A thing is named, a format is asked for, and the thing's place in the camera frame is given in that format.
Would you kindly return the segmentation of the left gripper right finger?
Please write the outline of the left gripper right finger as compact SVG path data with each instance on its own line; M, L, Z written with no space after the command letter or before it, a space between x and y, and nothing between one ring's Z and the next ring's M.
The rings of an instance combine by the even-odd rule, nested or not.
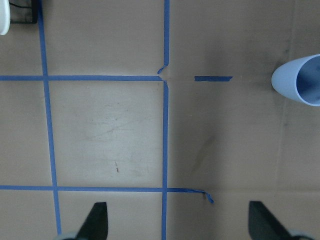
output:
M252 240L295 239L261 201L249 202L248 232Z

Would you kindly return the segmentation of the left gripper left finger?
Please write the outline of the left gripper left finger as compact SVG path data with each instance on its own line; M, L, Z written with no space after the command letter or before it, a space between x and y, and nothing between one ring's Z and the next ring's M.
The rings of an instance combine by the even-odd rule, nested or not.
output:
M106 240L108 238L108 207L96 202L75 236L75 240Z

